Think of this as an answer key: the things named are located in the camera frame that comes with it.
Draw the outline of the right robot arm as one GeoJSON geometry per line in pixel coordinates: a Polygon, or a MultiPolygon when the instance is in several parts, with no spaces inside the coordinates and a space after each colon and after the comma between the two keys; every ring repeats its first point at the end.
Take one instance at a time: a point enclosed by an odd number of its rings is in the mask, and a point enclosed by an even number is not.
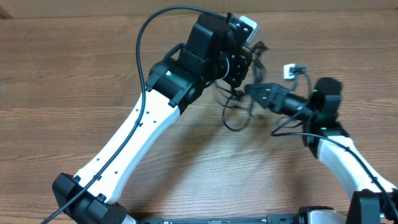
{"type": "Polygon", "coordinates": [[[338,121],[342,87],[338,80],[324,77],[308,98],[277,83],[249,84],[245,91],[262,108],[302,123],[298,135],[304,145],[330,169],[350,200],[347,215],[328,207],[302,207],[300,223],[380,223],[382,218],[396,223],[397,187],[365,160],[338,121]]]}

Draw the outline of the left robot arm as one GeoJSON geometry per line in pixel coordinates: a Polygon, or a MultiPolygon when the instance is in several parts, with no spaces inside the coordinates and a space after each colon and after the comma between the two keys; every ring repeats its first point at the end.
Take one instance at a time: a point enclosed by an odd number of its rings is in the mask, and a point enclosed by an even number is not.
{"type": "Polygon", "coordinates": [[[188,40],[151,68],[136,105],[102,150],[76,174],[55,179],[52,190],[62,211],[77,223],[133,223],[118,202],[133,170],[210,83],[240,86],[258,32],[246,16],[200,14],[188,40]]]}

